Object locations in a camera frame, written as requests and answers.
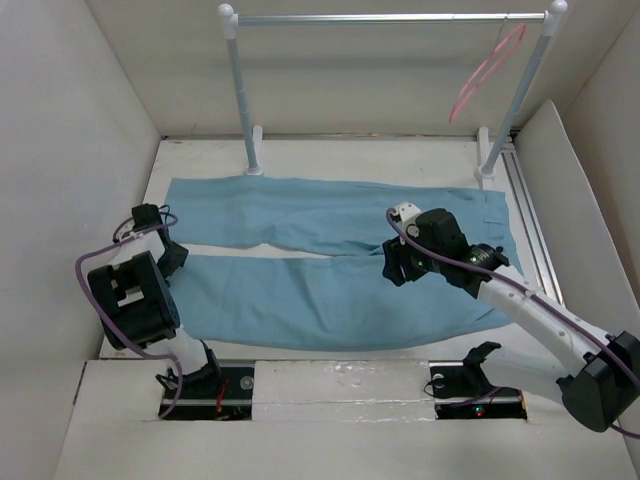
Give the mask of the light blue trousers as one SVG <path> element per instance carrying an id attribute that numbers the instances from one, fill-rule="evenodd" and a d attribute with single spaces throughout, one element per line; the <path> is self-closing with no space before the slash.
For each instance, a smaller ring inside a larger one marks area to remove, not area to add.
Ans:
<path id="1" fill-rule="evenodd" d="M 382 275 L 387 209 L 451 212 L 467 239 L 517 257 L 499 191 L 234 176 L 175 179 L 172 238 L 226 247 L 191 254 L 171 278 L 194 338 L 311 351 L 420 346 L 499 328 L 507 317 L 430 274 L 401 287 Z"/>

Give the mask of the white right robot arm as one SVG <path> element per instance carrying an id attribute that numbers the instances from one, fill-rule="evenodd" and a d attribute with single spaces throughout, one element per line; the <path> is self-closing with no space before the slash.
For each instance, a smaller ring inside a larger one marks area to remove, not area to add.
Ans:
<path id="1" fill-rule="evenodd" d="M 548 352 L 545 360 L 486 341 L 462 361 L 462 381 L 475 397 L 501 387 L 562 405 L 583 427 L 613 429 L 639 398 L 639 340 L 596 327 L 533 287 L 502 247 L 471 244 L 454 215 L 404 202 L 385 212 L 395 231 L 383 243 L 382 275 L 395 286 L 438 274 L 452 287 L 504 314 Z"/>

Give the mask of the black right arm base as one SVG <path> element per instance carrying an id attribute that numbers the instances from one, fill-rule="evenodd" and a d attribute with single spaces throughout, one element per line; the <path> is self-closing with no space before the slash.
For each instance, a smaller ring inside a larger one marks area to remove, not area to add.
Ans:
<path id="1" fill-rule="evenodd" d="M 434 400 L 437 420 L 528 419 L 522 393 L 492 385 L 481 370 L 489 354 L 500 347 L 496 342 L 484 342 L 462 360 L 428 363 L 429 378 L 423 393 Z"/>

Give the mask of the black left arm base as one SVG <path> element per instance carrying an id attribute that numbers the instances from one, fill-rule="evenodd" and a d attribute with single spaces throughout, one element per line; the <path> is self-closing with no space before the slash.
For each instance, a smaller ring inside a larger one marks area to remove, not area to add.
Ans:
<path id="1" fill-rule="evenodd" d="M 175 421 L 246 421 L 252 418 L 255 363 L 243 360 L 222 360 L 219 372 L 209 367 L 188 374 L 177 399 L 178 378 L 171 368 L 156 380 L 163 394 L 159 416 Z"/>

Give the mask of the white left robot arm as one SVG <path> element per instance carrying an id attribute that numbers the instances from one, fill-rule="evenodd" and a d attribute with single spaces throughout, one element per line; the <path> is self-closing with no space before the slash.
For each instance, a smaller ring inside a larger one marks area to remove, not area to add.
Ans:
<path id="1" fill-rule="evenodd" d="M 185 266 L 188 250 L 173 241 L 169 208 L 141 204 L 112 236 L 116 256 L 86 275 L 89 299 L 101 309 L 105 336 L 116 350 L 135 346 L 152 357 L 171 357 L 172 371 L 159 379 L 179 381 L 201 396 L 222 387 L 222 371 L 210 347 L 186 333 L 170 292 L 170 277 Z"/>

